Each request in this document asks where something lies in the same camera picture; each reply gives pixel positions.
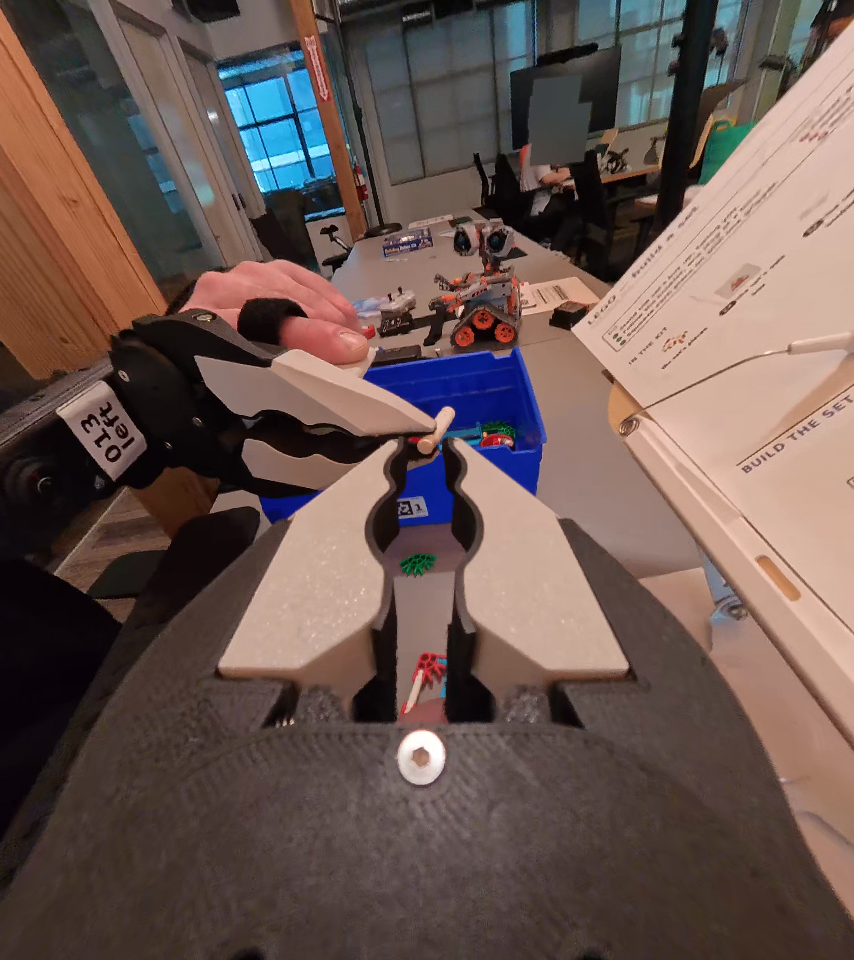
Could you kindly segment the black monitor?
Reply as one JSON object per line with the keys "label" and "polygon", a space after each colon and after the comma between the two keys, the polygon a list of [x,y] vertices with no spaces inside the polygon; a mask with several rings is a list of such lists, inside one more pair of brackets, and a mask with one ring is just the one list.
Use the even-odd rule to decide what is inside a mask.
{"label": "black monitor", "polygon": [[509,76],[510,137],[540,162],[578,159],[615,124],[621,49],[589,42],[538,57]]}

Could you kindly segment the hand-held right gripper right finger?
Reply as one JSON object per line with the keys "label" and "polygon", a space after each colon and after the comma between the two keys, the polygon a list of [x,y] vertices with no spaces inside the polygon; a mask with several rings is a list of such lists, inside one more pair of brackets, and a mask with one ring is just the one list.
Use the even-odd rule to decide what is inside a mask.
{"label": "hand-held right gripper right finger", "polygon": [[458,438],[444,442],[455,573],[447,639],[449,722],[489,722],[511,695],[621,682],[626,655],[560,518]]}

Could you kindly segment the red banner sign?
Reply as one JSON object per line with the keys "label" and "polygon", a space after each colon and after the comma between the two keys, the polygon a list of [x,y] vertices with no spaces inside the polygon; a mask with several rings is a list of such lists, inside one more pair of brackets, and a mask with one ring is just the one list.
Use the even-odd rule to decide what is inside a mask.
{"label": "red banner sign", "polygon": [[315,98],[319,103],[328,103],[332,99],[332,90],[322,45],[315,33],[304,36],[301,45],[311,74]]}

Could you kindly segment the wooden post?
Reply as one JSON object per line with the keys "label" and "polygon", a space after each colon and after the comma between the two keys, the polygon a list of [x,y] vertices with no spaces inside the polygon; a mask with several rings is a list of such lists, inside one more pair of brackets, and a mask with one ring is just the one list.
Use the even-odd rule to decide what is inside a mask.
{"label": "wooden post", "polygon": [[317,102],[317,109],[321,124],[323,126],[324,134],[330,149],[330,157],[334,166],[337,188],[345,210],[345,216],[348,221],[350,234],[352,239],[357,241],[363,238],[363,235],[367,229],[367,222],[363,207],[358,203],[356,190],[353,186],[353,179],[351,175],[353,163],[351,162],[346,134],[337,105],[333,74],[327,62],[323,43],[320,38],[320,30],[317,26],[313,1],[289,1],[289,7],[294,24],[296,26],[300,44],[303,37],[306,35],[316,34],[320,44],[322,45],[332,90],[332,99],[327,103],[317,102],[316,98],[315,100]]}

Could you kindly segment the person's left hand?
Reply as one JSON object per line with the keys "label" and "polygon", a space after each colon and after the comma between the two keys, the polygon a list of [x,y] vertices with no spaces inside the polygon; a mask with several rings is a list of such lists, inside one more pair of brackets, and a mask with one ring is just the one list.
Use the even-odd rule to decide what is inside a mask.
{"label": "person's left hand", "polygon": [[369,339],[348,299],[318,273],[287,260],[206,271],[168,312],[191,309],[217,314],[250,340],[337,366],[359,363],[368,354]]}

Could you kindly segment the black office chair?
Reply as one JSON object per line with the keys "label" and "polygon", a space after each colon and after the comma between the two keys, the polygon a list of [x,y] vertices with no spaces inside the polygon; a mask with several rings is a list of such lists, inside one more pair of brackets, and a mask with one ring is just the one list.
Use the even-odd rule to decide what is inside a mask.
{"label": "black office chair", "polygon": [[262,197],[265,212],[250,221],[261,247],[273,260],[286,260],[319,274],[303,193],[281,189],[262,193]]}

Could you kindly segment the green bag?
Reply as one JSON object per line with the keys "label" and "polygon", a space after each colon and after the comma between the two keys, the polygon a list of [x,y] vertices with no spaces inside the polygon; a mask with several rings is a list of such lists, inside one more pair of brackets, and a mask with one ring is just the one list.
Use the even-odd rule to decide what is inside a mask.
{"label": "green bag", "polygon": [[701,155],[697,179],[699,186],[709,182],[755,126],[753,122],[734,125],[728,118],[721,118],[712,124]]}

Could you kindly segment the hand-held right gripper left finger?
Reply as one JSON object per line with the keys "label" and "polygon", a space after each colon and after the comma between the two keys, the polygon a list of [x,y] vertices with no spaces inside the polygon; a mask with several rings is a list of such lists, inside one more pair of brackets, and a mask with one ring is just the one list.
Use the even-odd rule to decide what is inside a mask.
{"label": "hand-held right gripper left finger", "polygon": [[383,444],[288,521],[217,665],[227,678],[324,688],[354,719],[397,718],[397,614],[385,554],[407,443]]}

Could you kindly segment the wooden column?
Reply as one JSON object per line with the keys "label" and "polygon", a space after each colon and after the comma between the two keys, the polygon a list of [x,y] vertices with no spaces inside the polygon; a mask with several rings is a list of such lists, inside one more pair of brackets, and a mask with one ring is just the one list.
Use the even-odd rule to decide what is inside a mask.
{"label": "wooden column", "polygon": [[0,340],[35,378],[165,300],[0,7]]}

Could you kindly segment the tracked toy robot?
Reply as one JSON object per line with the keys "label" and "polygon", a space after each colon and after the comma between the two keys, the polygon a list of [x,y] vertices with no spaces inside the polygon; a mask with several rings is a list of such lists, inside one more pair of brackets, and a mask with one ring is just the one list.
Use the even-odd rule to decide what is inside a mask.
{"label": "tracked toy robot", "polygon": [[453,244],[461,257],[477,254],[481,269],[452,279],[441,273],[434,277],[438,295],[429,303],[433,317],[423,345],[438,344],[452,320],[449,342],[456,352],[513,348],[522,323],[520,283],[513,267],[504,264],[514,247],[513,229],[500,220],[473,222],[455,229]]}

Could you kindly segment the white toy rod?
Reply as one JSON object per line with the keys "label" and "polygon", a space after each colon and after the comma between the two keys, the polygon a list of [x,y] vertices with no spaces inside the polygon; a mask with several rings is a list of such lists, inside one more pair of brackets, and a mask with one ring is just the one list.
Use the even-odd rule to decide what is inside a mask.
{"label": "white toy rod", "polygon": [[421,455],[425,457],[433,455],[445,434],[449,431],[455,415],[455,409],[449,405],[442,407],[438,411],[434,418],[433,431],[419,438],[416,443],[417,451]]}

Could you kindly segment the small grey toy model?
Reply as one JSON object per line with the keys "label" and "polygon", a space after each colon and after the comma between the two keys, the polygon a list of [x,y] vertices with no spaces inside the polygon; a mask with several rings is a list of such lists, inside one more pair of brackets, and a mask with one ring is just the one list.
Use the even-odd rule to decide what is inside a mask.
{"label": "small grey toy model", "polygon": [[379,335],[382,338],[408,333],[415,329],[413,311],[416,307],[416,294],[402,286],[397,293],[381,296],[376,300],[379,311]]}

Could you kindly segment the blue plastic bin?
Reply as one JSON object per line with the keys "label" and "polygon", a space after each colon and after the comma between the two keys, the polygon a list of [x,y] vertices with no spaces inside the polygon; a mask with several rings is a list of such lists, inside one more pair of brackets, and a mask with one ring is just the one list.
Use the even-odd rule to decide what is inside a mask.
{"label": "blue plastic bin", "polygon": [[[424,359],[406,364],[372,366],[364,379],[422,411],[435,414],[455,409],[453,430],[504,422],[515,431],[514,447],[481,447],[482,456],[532,495],[536,495],[546,430],[528,370],[518,348],[510,352],[481,351]],[[269,522],[287,519],[314,494],[261,498]],[[401,527],[449,524],[453,495],[447,488],[442,454],[436,461],[407,474],[398,499]]]}

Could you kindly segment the colourful toy construction model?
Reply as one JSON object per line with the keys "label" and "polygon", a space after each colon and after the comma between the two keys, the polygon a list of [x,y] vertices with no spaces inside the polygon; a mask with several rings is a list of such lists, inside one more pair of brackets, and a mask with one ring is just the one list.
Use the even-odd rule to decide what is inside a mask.
{"label": "colourful toy construction model", "polygon": [[446,698],[448,658],[445,654],[420,654],[411,677],[408,696],[401,703],[400,716],[410,713],[420,703],[425,690],[436,689],[436,698]]}

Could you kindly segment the white paper sheet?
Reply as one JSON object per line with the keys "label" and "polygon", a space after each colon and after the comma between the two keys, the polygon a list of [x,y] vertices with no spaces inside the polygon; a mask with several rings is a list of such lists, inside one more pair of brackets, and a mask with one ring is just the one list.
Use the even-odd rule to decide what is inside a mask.
{"label": "white paper sheet", "polygon": [[588,287],[579,277],[571,276],[537,283],[521,282],[521,312],[523,317],[553,312],[557,306],[577,303],[591,309],[601,295]]}

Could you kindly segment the black steel column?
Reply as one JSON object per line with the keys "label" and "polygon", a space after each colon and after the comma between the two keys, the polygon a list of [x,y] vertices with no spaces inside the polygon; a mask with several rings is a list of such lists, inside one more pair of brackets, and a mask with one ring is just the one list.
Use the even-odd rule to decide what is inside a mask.
{"label": "black steel column", "polygon": [[718,4],[717,1],[688,1],[685,6],[661,164],[661,183],[654,212],[653,232],[656,235],[682,210]]}

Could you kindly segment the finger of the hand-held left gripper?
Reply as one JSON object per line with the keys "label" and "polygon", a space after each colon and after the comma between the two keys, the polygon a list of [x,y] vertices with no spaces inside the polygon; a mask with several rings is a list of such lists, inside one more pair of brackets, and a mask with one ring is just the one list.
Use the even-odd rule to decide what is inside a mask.
{"label": "finger of the hand-held left gripper", "polygon": [[374,452],[363,456],[361,461],[351,463],[334,461],[320,453],[296,457],[277,450],[266,441],[248,438],[242,445],[241,459],[250,474],[257,480],[323,491],[330,486],[335,486],[343,477],[355,470],[360,470],[367,479],[372,479],[373,468],[361,466],[366,460],[372,458],[374,466],[377,465],[380,468],[380,479],[385,483],[384,490],[392,491],[392,478],[385,472],[387,455],[377,453],[377,450],[383,446],[387,446],[389,453],[395,452],[397,436],[375,438]]}
{"label": "finger of the hand-held left gripper", "polygon": [[205,387],[231,413],[274,412],[304,426],[334,426],[358,437],[433,433],[435,418],[355,373],[300,350],[252,358],[194,356]]}

